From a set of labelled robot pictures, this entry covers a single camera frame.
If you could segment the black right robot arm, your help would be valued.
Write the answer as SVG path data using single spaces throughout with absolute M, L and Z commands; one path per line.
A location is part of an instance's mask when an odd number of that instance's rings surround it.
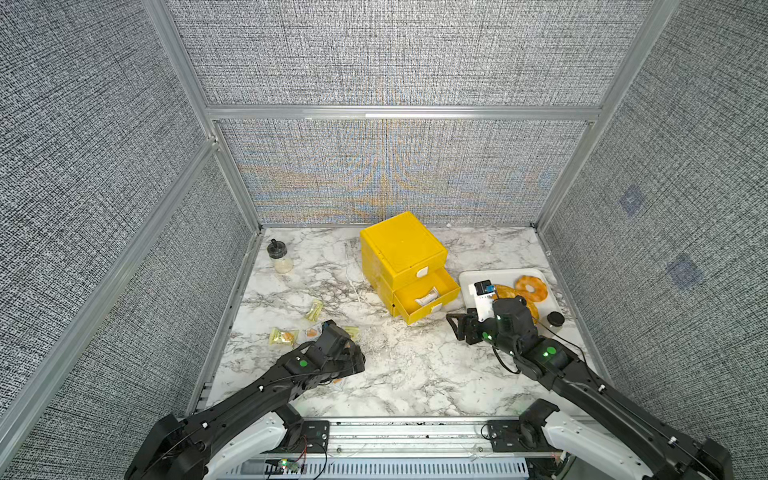
M 730 452 L 699 442 L 648 413 L 554 336 L 543 336 L 523 298 L 492 300 L 446 317 L 456 338 L 512 357 L 517 371 L 568 400 L 602 426 L 591 431 L 552 402 L 537 400 L 518 420 L 528 449 L 546 442 L 614 479 L 731 479 Z

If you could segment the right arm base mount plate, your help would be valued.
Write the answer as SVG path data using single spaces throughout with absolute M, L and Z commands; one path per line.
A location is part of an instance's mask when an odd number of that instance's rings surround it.
M 495 453 L 557 452 L 545 439 L 542 428 L 531 422 L 490 420 L 485 424 L 485 430 Z

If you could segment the white cookie packet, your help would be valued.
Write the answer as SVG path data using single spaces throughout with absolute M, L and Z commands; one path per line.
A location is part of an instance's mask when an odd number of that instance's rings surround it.
M 421 307 L 426 306 L 440 297 L 440 292 L 436 287 L 432 287 L 424 296 L 416 298 L 415 302 Z
M 306 329 L 304 335 L 307 340 L 314 341 L 322 334 L 322 331 L 323 326 L 321 323 L 318 323 Z

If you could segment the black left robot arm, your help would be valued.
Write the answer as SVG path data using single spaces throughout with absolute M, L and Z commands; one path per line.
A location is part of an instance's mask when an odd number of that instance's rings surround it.
M 282 355 L 257 380 L 218 404 L 157 420 L 127 467 L 126 479 L 213 479 L 234 466 L 236 438 L 273 420 L 274 435 L 256 435 L 271 451 L 301 422 L 289 404 L 304 392 L 365 370 L 365 355 L 349 333 L 329 320 L 315 340 Z

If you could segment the yellow plastic drawer cabinet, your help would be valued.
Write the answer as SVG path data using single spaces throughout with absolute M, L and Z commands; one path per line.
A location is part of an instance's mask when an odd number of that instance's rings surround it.
M 460 287 L 445 269 L 448 250 L 411 212 L 361 230 L 362 271 L 394 317 L 412 325 L 455 301 Z M 421 307 L 416 298 L 440 292 Z

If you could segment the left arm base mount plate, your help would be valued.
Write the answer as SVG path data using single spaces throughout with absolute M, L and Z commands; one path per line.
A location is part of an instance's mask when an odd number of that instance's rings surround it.
M 280 448 L 287 453 L 318 453 L 328 450 L 330 422 L 324 420 L 301 420 L 289 425 Z

